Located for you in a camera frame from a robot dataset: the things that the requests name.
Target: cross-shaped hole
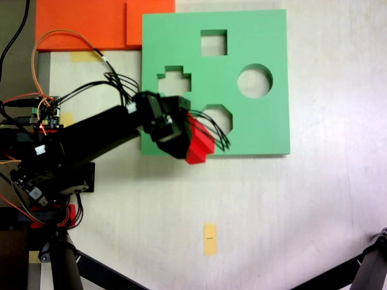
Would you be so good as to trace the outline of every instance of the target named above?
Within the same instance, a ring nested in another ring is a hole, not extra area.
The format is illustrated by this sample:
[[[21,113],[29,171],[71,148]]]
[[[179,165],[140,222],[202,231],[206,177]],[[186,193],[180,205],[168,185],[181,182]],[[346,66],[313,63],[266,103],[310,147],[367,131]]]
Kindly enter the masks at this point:
[[[157,77],[158,92],[163,92],[166,97],[191,92],[191,74],[184,73],[183,66],[166,66],[165,73],[157,74]]]

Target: camera stand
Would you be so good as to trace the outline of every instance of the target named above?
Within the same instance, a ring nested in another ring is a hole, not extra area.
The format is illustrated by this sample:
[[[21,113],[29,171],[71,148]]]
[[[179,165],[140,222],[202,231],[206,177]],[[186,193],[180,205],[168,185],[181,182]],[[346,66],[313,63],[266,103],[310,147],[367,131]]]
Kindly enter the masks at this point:
[[[387,274],[387,228],[355,258],[301,284],[293,290],[382,290]]]

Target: robotic arm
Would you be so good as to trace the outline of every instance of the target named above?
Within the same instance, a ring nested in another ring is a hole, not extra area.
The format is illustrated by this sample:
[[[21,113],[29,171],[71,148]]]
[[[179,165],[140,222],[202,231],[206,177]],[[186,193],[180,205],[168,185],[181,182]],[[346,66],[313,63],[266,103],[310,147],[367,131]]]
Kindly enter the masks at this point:
[[[189,109],[190,101],[183,97],[138,93],[126,107],[116,106],[47,135],[40,146],[23,153],[11,178],[40,206],[64,202],[68,195],[89,189],[90,161],[141,131],[162,151],[186,159],[192,139]]]

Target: red block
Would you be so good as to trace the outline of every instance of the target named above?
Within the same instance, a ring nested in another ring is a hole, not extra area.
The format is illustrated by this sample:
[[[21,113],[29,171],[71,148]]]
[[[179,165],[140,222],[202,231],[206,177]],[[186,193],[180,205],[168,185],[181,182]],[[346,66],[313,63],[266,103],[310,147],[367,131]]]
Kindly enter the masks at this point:
[[[215,151],[215,139],[197,119],[190,116],[189,120],[192,139],[186,161],[188,164],[205,163],[207,155]]]

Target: white table surface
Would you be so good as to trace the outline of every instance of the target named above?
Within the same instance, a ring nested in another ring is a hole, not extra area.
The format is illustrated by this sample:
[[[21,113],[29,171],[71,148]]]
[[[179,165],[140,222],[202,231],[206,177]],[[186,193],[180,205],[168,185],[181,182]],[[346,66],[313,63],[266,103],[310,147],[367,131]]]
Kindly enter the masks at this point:
[[[290,289],[362,252],[387,226],[387,1],[176,5],[287,10],[291,154],[188,166],[128,142],[96,159],[96,191],[83,195],[85,217],[70,231],[76,247],[151,290]],[[140,80],[140,52],[106,55]],[[51,95],[106,71],[69,53],[52,53],[50,69]],[[63,111],[79,121],[118,101],[101,86]],[[218,227],[214,256],[203,255],[207,222]],[[42,289],[50,280],[45,264]]]

